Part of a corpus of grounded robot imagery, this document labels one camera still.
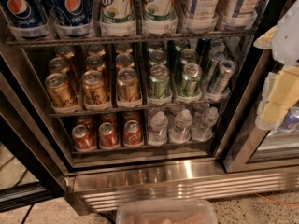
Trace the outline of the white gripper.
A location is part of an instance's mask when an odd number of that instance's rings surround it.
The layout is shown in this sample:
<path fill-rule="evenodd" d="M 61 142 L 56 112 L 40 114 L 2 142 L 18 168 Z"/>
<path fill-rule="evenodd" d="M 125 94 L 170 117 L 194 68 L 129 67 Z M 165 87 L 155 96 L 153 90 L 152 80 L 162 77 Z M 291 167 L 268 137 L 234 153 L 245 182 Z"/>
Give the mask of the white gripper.
<path fill-rule="evenodd" d="M 299 100 L 299 0 L 279 20 L 277 27 L 259 36 L 253 46 L 272 49 L 274 60 L 287 66 L 268 74 L 257 109 L 255 125 L 261 130 L 272 130 Z"/>

